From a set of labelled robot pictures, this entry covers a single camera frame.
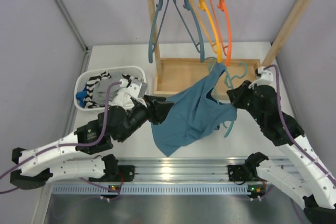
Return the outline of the teal blue tank top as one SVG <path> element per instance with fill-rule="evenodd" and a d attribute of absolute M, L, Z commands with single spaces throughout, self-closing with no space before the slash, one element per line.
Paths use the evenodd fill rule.
<path fill-rule="evenodd" d="M 174 105 L 162 124 L 152 124 L 157 148 L 167 157 L 180 147 L 211 135 L 225 122 L 237 119 L 237 109 L 230 103 L 221 103 L 212 96 L 219 78 L 226 71 L 216 63 L 211 72 L 180 93 L 167 98 Z"/>

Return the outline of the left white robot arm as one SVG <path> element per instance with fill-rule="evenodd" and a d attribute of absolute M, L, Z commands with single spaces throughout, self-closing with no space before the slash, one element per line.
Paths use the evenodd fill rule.
<path fill-rule="evenodd" d="M 126 110 L 114 105 L 104 109 L 97 118 L 48 145 L 26 150 L 15 148 L 10 183 L 23 190 L 43 187 L 58 180 L 85 178 L 90 182 L 120 182 L 122 171 L 117 158 L 102 153 L 128 139 L 144 123 L 164 122 L 174 102 L 164 97 L 144 96 L 144 103 L 132 100 Z"/>

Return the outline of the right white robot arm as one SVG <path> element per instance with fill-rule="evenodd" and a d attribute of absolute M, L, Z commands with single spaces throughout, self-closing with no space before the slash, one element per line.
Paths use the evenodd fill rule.
<path fill-rule="evenodd" d="M 311 223 L 335 223 L 335 177 L 313 151 L 297 121 L 282 112 L 280 96 L 268 85 L 250 87 L 244 81 L 227 91 L 231 104 L 246 110 L 262 134 L 292 162 L 301 179 L 289 174 L 261 152 L 248 156 L 243 164 L 251 180 L 266 180 L 289 196 Z"/>

